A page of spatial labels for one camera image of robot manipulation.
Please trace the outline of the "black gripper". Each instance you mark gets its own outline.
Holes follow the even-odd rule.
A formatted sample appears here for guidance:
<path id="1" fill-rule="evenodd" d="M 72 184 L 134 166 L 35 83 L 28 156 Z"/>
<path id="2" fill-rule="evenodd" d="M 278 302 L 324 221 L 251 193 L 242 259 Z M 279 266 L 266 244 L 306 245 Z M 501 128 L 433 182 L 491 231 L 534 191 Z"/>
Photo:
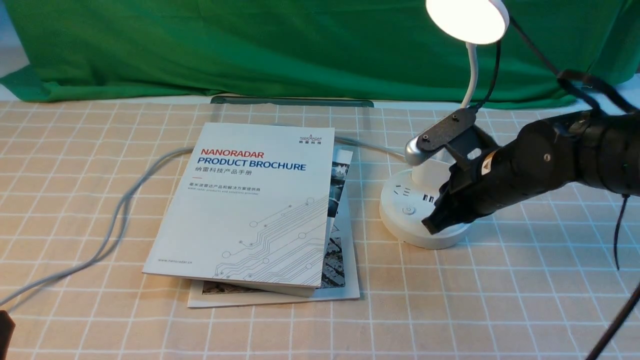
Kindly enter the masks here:
<path id="1" fill-rule="evenodd" d="M 578 178 L 578 137 L 562 125 L 538 120 L 507 145 L 451 167 L 446 191 L 422 219 L 430 234 L 555 191 Z"/>

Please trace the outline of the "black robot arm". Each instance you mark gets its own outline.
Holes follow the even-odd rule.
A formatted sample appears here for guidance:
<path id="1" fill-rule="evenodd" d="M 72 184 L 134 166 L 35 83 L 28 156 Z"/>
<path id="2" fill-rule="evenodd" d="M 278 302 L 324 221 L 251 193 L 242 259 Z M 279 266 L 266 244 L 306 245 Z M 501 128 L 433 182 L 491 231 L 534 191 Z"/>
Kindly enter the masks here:
<path id="1" fill-rule="evenodd" d="M 494 212 L 564 187 L 569 183 L 637 197 L 639 114 L 596 115 L 570 112 L 528 123 L 514 140 L 498 145 L 478 126 L 462 134 L 468 159 L 450 142 L 455 159 L 439 188 L 434 210 L 422 220 L 437 234 L 470 224 Z"/>

